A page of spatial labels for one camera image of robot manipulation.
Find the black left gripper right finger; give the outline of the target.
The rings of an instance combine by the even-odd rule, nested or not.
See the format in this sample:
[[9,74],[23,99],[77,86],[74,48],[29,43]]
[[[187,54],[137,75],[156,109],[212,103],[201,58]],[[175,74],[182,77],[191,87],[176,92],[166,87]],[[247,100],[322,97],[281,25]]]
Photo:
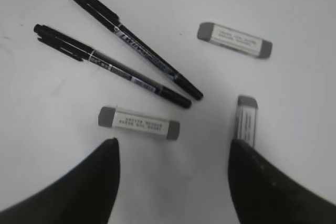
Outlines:
[[335,223],[335,205],[307,190],[242,140],[232,140],[230,195],[240,223]]

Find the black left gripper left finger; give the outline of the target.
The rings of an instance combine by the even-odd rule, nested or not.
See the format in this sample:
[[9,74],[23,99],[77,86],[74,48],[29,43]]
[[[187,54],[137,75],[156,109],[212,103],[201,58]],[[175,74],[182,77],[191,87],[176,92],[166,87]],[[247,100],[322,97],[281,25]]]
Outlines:
[[120,182],[116,138],[45,189],[1,211],[1,223],[108,223]]

